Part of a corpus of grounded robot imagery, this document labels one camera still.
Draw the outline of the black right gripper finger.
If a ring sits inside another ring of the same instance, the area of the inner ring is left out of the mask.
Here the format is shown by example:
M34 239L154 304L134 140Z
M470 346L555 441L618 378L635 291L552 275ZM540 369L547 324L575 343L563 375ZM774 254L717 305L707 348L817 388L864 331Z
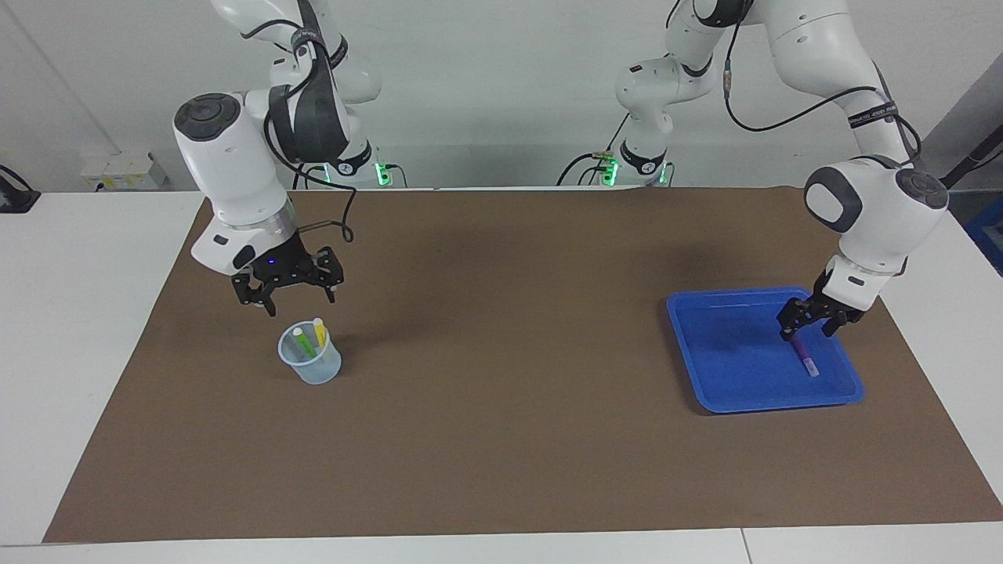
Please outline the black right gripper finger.
M342 265L333 247L322 247L310 256L310 285L322 287L329 302L336 302L337 286L344 282Z
M275 317L277 310L271 297L275 286L272 282L262 282L257 286L252 285L251 274L235 274L232 277L232 286L235 290L237 300L242 305L255 305L266 311L269 317Z

